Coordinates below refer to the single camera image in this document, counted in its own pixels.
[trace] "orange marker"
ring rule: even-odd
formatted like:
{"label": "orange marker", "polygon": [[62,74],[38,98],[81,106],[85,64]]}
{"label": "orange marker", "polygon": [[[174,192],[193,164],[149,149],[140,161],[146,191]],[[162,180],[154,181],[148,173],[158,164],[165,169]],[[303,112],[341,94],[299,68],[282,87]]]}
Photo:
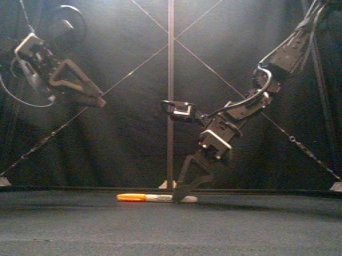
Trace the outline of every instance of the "orange marker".
{"label": "orange marker", "polygon": [[[119,194],[118,201],[121,202],[174,202],[172,195],[153,195],[153,194]],[[196,196],[186,196],[181,203],[196,203],[198,198]]]}

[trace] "black floor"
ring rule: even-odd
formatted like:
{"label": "black floor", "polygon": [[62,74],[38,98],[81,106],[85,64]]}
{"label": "black floor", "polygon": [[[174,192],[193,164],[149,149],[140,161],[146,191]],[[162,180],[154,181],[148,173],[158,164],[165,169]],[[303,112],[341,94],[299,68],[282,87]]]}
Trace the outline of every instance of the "black floor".
{"label": "black floor", "polygon": [[122,203],[113,191],[0,193],[0,255],[342,255],[342,197],[198,195]]}

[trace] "dark backdrop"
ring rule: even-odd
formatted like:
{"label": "dark backdrop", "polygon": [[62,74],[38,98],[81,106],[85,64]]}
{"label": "dark backdrop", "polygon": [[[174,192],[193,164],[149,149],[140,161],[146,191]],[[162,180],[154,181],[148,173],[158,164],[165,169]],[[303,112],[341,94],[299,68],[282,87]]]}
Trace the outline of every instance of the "dark backdrop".
{"label": "dark backdrop", "polygon": [[[18,2],[2,1],[0,17],[2,36],[21,40],[27,30]],[[158,187],[166,180],[168,169],[168,117],[161,109],[169,90],[168,1],[25,2],[42,38],[47,37],[51,10],[59,4],[71,4],[83,12],[86,40],[59,54],[81,65],[106,92],[107,105],[103,109],[89,109],[6,176],[15,185]],[[258,61],[288,37],[303,17],[297,0],[177,0],[176,99],[196,103],[206,113],[228,101],[241,100],[237,91],[246,94],[252,88]],[[79,20],[70,18],[82,30]],[[325,22],[319,43],[341,142],[341,13],[335,13]],[[42,101],[26,81],[10,76],[6,65],[2,74],[19,96],[30,102]],[[81,109],[37,109],[14,102],[3,91],[0,97],[6,170]],[[304,74],[286,83],[265,113],[341,174],[341,166],[335,166],[311,62]],[[176,123],[176,177],[186,155],[197,150],[200,132],[200,127]],[[244,134],[233,142],[233,160],[216,171],[213,188],[332,186],[332,176],[299,151],[265,116],[252,119]]]}

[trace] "metal pole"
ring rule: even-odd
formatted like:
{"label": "metal pole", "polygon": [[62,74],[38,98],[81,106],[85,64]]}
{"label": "metal pole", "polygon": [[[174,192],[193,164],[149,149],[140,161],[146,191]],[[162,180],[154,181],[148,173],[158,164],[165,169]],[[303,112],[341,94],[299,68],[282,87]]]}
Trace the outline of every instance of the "metal pole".
{"label": "metal pole", "polygon": [[[169,100],[174,100],[176,3],[169,0]],[[168,118],[168,189],[174,188],[174,121]]]}

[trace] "cable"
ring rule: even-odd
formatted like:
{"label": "cable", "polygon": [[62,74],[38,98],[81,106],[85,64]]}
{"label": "cable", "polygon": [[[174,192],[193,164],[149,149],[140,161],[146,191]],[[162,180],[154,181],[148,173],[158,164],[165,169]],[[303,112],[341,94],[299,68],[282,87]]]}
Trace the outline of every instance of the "cable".
{"label": "cable", "polygon": [[29,20],[29,15],[27,15],[27,9],[26,9],[25,2],[23,2],[23,0],[19,0],[19,2],[21,2],[21,5],[22,5],[22,10],[23,10],[23,14],[25,14],[25,18],[26,18],[26,23],[27,23],[29,30],[30,30],[31,33],[35,33],[35,29],[34,29],[34,27],[33,27],[31,24],[30,24],[30,20]]}
{"label": "cable", "polygon": [[3,87],[3,89],[5,89],[5,91],[6,91],[6,93],[7,93],[18,102],[21,102],[22,104],[25,104],[25,105],[27,105],[27,106],[30,106],[30,107],[35,107],[35,108],[49,108],[49,107],[51,107],[51,106],[54,105],[54,103],[55,103],[55,102],[51,102],[51,103],[47,104],[47,105],[35,105],[35,104],[31,104],[31,103],[23,101],[22,99],[19,99],[19,98],[11,93],[11,91],[9,90],[9,88],[7,88],[7,86],[6,86],[6,83],[5,83],[5,80],[3,80],[2,73],[0,73],[0,85],[2,85],[2,87]]}
{"label": "cable", "polygon": [[214,111],[208,117],[212,118],[214,117],[218,113],[226,111],[226,110],[230,110],[233,108],[237,108],[237,107],[241,107],[241,106],[245,106],[248,104],[250,104],[265,92],[266,90],[269,89],[270,87],[270,84],[272,84],[272,80],[273,80],[273,73],[270,72],[270,70],[265,69],[261,67],[261,63],[258,65],[258,70],[265,72],[268,74],[268,82],[266,84],[264,85],[262,89],[250,97],[250,98],[246,98],[245,100],[240,101],[238,103],[236,104],[232,104],[221,109],[218,109],[217,111]]}

